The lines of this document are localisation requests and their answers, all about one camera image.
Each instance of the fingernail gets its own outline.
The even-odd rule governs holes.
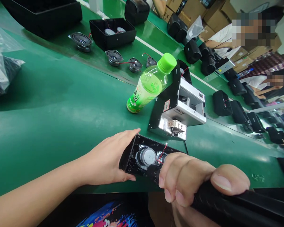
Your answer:
[[[159,178],[159,187],[160,187],[160,188],[163,188],[163,187],[164,187],[163,178]]]
[[[164,190],[165,193],[165,200],[169,203],[171,203],[171,195],[167,189]]]
[[[213,175],[211,179],[220,188],[227,190],[227,191],[231,191],[231,184],[229,180],[226,179],[225,177],[222,177],[219,175]]]
[[[185,199],[184,196],[182,195],[181,192],[179,192],[178,190],[176,190],[176,200],[177,203],[183,207],[185,207]]]

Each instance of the bottle label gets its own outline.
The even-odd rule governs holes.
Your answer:
[[[126,107],[130,112],[138,113],[146,104],[148,104],[155,97],[155,94],[151,94],[143,88],[141,79],[139,79],[135,92],[127,101]]]

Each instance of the black handle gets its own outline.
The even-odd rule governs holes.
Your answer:
[[[150,165],[147,176],[158,184],[160,166]],[[203,183],[191,207],[221,227],[284,227],[284,202],[252,191],[226,196],[210,181]]]

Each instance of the plastic bag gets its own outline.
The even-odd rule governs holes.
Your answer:
[[[0,96],[6,94],[10,83],[24,63],[22,60],[5,57],[2,53],[21,49],[23,47],[0,28]]]
[[[196,21],[187,30],[186,39],[191,40],[192,38],[199,36],[202,30],[203,30],[203,25],[202,25],[201,16],[198,16]]]

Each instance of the cardboard box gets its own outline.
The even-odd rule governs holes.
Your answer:
[[[240,47],[240,49],[231,57],[231,61],[235,62],[238,61],[248,54],[248,51],[245,50],[243,47]]]
[[[174,12],[176,13],[178,11],[178,8],[181,4],[182,0],[167,0],[166,5]]]
[[[179,14],[179,18],[180,18],[180,20],[183,21],[184,24],[186,24],[187,26],[190,25],[191,19],[190,19],[190,17],[188,17],[183,11],[181,11],[181,13]]]
[[[165,13],[163,15],[163,20],[165,20],[168,23],[168,21],[169,21],[169,19],[172,16],[173,13],[174,12],[170,8],[166,7]]]
[[[214,34],[215,32],[208,25],[205,25],[204,31],[201,32],[200,36],[207,42]]]
[[[236,62],[234,62],[234,67],[233,69],[237,72],[240,73],[242,71],[244,71],[245,69],[248,68],[248,65],[253,63],[253,59],[249,58],[249,57],[245,57],[243,59],[240,59]]]
[[[236,19],[237,12],[230,0],[216,0],[204,17],[204,21],[214,32],[219,32]]]
[[[198,18],[198,16],[202,16],[206,11],[206,8],[199,0],[188,0],[182,10],[190,18],[190,27]]]

